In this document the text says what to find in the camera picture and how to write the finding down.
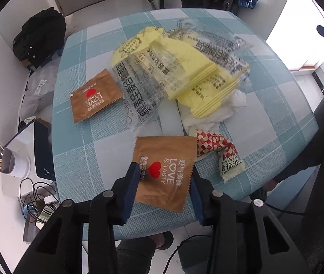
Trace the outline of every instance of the heart logo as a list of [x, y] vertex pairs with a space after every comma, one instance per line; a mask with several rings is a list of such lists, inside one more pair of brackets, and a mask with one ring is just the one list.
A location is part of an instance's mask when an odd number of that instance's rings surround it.
[[148, 172], [152, 178], [157, 179], [160, 175], [161, 163], [156, 161], [148, 167]]
[[86, 93], [86, 98], [91, 97], [92, 95], [96, 94], [96, 90], [95, 89], [89, 89]]

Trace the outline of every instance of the brown paper sachet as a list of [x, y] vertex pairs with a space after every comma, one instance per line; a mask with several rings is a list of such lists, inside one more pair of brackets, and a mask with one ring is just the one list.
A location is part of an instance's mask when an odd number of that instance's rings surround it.
[[89, 118], [122, 96], [108, 70], [101, 71], [71, 94], [74, 122]]
[[138, 137], [133, 161], [141, 180], [135, 200], [181, 213], [190, 187], [196, 158], [196, 137]]

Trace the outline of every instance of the checkered tablecloth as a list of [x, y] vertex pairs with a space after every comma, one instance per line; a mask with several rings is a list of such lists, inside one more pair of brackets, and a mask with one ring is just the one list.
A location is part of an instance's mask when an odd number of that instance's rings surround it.
[[[251, 85], [240, 88], [247, 95], [247, 107], [240, 108], [219, 127], [219, 132], [236, 146], [246, 171], [224, 184], [219, 176], [218, 156], [212, 154], [196, 163], [201, 177], [208, 178], [216, 189], [233, 199], [242, 199], [282, 171], [311, 140], [318, 126], [298, 84], [271, 48], [236, 16], [211, 9], [136, 13], [84, 29], [66, 42], [52, 115], [54, 168], [61, 200], [81, 202], [110, 188], [116, 178], [110, 178], [103, 171], [104, 166], [119, 170], [126, 160], [125, 168], [131, 158], [115, 153], [123, 154], [123, 149], [133, 148], [121, 100], [74, 124], [70, 93], [101, 70], [109, 69], [112, 51], [144, 27], [154, 25], [169, 30], [176, 27], [179, 19], [188, 17], [210, 30], [231, 31], [254, 44], [250, 50], [238, 54], [252, 64]], [[125, 137], [124, 145], [113, 145], [116, 135]], [[134, 203], [127, 224], [115, 227], [115, 238], [155, 234], [195, 220], [189, 197], [181, 214]]]

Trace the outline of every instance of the wooden stick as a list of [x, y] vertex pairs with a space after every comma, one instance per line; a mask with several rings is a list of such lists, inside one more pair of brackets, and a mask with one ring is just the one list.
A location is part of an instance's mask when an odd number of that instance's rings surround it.
[[0, 147], [4, 150], [3, 146], [0, 144]]

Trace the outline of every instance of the tile floor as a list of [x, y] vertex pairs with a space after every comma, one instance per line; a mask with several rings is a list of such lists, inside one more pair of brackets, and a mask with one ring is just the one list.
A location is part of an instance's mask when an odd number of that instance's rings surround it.
[[[116, 17], [150, 10], [152, 10], [152, 6], [147, 0], [106, 0], [104, 2], [81, 9], [66, 17], [68, 23], [67, 29], [68, 32], [78, 32], [89, 26], [102, 23]], [[314, 111], [320, 100], [323, 98], [323, 95], [321, 94], [320, 89], [315, 83], [313, 77], [311, 75], [303, 75], [296, 76], [295, 79], [305, 94], [310, 107]], [[45, 120], [51, 121], [51, 107], [49, 108], [45, 108], [40, 115]], [[174, 229], [172, 234], [174, 235], [174, 243], [172, 246], [168, 250], [156, 250], [154, 257], [152, 258], [152, 265], [150, 268], [151, 274], [160, 274], [163, 272], [170, 255], [181, 243], [181, 241], [196, 234], [212, 235], [212, 229], [211, 227], [202, 227], [198, 222], [194, 222]], [[82, 250], [82, 263], [82, 273], [88, 273], [87, 242], [84, 242], [84, 249]], [[180, 259], [177, 253], [171, 260], [167, 274], [183, 274]]]

